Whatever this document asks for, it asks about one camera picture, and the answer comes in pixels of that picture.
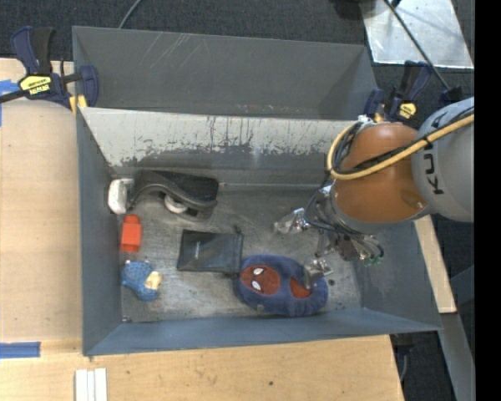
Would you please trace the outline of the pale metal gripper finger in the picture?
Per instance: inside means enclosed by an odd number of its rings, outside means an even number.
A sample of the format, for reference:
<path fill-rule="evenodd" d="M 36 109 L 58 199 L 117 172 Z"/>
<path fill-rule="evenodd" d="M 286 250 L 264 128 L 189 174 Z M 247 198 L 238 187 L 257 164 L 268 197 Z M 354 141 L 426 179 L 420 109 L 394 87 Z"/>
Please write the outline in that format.
<path fill-rule="evenodd" d="M 303 266 L 303 269 L 303 282 L 306 289 L 312 289 L 320 278 L 332 274 L 331 266 L 322 258 L 308 262 Z"/>
<path fill-rule="evenodd" d="M 310 227 L 311 224 L 306 219 L 306 210 L 301 207 L 283 216 L 280 220 L 275 221 L 273 224 L 273 232 L 287 235 L 306 231 Z"/>

